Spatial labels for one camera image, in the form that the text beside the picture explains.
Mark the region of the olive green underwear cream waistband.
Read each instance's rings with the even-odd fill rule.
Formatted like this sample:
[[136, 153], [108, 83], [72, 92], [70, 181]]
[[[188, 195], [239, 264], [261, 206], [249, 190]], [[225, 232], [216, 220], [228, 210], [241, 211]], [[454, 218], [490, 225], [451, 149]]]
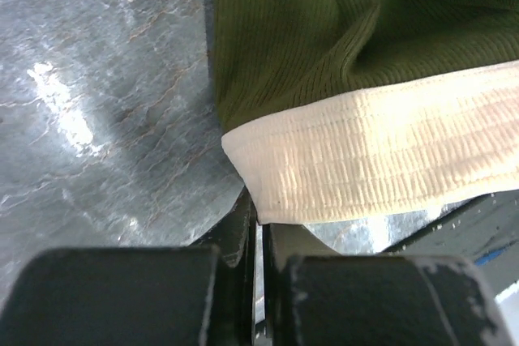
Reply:
[[222, 147], [261, 224], [518, 187], [518, 0], [214, 0]]

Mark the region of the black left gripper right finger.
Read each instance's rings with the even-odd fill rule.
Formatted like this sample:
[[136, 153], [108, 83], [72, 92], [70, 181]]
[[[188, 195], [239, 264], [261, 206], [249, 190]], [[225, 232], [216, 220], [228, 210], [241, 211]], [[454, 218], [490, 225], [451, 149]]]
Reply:
[[510, 345], [470, 261], [337, 253], [302, 226], [263, 229], [268, 336], [275, 345]]

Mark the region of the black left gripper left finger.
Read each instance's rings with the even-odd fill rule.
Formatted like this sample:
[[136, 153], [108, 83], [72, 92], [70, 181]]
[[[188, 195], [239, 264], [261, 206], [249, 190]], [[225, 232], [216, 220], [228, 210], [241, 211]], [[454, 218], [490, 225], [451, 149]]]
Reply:
[[249, 345], [252, 201], [188, 246], [60, 248], [20, 272], [4, 345]]

